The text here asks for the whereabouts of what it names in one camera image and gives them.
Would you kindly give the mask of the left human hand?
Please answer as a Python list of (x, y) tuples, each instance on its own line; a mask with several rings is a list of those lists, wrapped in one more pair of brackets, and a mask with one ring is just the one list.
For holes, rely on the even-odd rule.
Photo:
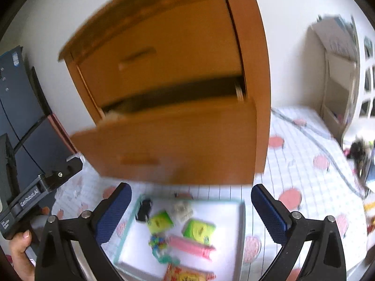
[(23, 281), (35, 280), (35, 267), (25, 253), (31, 242), (29, 230), (17, 233), (9, 242), (14, 270)]

